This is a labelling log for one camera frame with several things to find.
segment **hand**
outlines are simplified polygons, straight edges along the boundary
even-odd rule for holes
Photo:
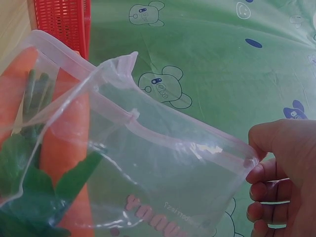
[[[260,160],[268,152],[275,156],[247,177],[255,201],[247,210],[254,222],[252,237],[316,237],[316,121],[283,119],[254,126],[249,144]]]

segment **plastic wrap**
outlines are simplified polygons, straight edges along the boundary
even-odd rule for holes
[[[13,54],[0,79],[4,237],[214,234],[258,163],[247,144],[149,97],[136,52],[96,68],[33,31]]]

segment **wooden surface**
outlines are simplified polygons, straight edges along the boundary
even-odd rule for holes
[[[0,61],[34,29],[32,0],[0,0]]]

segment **fingernail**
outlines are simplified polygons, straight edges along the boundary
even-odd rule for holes
[[[252,189],[252,186],[250,187],[249,192],[250,192],[250,196],[253,197],[253,194],[252,194],[252,190],[251,190],[251,189]]]

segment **finger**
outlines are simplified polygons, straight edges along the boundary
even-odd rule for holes
[[[250,184],[257,182],[267,182],[273,180],[280,180],[287,178],[281,166],[277,163],[276,159],[269,159],[267,161],[260,162],[253,170],[248,174],[246,180]]]
[[[250,129],[249,144],[255,149],[260,160],[266,157],[268,152],[273,152],[272,144],[280,124],[281,120],[259,124]]]
[[[263,221],[256,221],[253,230],[251,232],[251,237],[285,237],[285,228],[273,229],[269,228],[268,224]]]
[[[250,197],[254,201],[278,202],[289,201],[293,183],[289,179],[256,183],[250,187]]]
[[[283,225],[288,220],[288,207],[289,202],[282,204],[261,204],[255,202],[248,207],[247,217],[251,222],[264,220],[268,224]]]

